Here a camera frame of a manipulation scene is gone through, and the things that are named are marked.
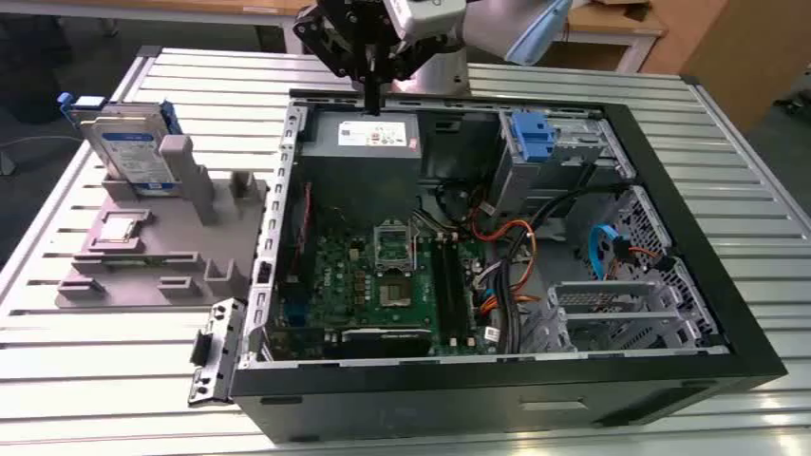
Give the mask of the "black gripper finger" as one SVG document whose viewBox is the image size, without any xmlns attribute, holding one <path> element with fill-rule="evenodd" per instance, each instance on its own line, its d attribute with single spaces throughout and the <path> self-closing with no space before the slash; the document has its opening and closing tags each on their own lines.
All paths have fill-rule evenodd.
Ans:
<svg viewBox="0 0 811 456">
<path fill-rule="evenodd" d="M 457 47 L 436 40 L 373 46 L 373 114 L 393 93 L 457 93 Z"/>
<path fill-rule="evenodd" d="M 373 115 L 373 74 L 368 45 L 349 43 L 338 34 L 318 7 L 305 7 L 296 15 L 294 36 L 333 74 L 346 77 L 364 95 L 364 110 Z"/>
</svg>

